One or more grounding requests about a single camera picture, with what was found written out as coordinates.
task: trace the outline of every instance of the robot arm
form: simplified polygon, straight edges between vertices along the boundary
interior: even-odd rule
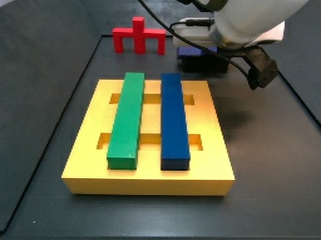
[[[188,33],[190,38],[204,38],[212,45],[227,50],[239,50],[265,40],[280,41],[284,37],[284,21],[310,0],[178,0],[194,3],[200,10],[215,12],[215,24],[200,36]]]
[[[201,22],[200,19],[182,20],[180,24],[172,25],[174,28],[168,27],[157,18],[144,0],[138,1],[174,35],[176,46],[182,46],[182,42],[189,43],[217,59],[232,63],[247,76],[252,90],[268,86],[279,69],[276,61],[257,44],[283,40],[284,21],[310,0],[177,0],[184,4],[194,3],[201,11],[215,12],[215,19]],[[211,46],[219,46],[219,51],[211,51]],[[247,60],[249,73],[232,61],[233,57]]]

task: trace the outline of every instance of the green bar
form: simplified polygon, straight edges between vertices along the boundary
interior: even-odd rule
[[[145,97],[145,73],[126,73],[110,137],[108,161],[113,170],[136,170]]]

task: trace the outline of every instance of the yellow base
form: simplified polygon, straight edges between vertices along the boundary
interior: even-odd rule
[[[109,169],[108,149],[124,81],[100,81],[63,180],[73,193],[224,196],[235,182],[208,82],[182,81],[190,170],[161,171],[161,82],[146,81],[137,171]]]

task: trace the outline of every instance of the blue rectangular block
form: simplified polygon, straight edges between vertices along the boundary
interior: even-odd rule
[[[190,145],[181,75],[162,74],[162,170],[190,168]]]

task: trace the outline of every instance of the red toy piece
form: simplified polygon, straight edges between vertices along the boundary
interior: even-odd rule
[[[133,18],[133,28],[114,28],[113,39],[117,53],[125,51],[124,38],[134,38],[136,53],[146,53],[146,38],[158,39],[158,54],[166,53],[166,30],[146,28],[146,20],[144,17]]]

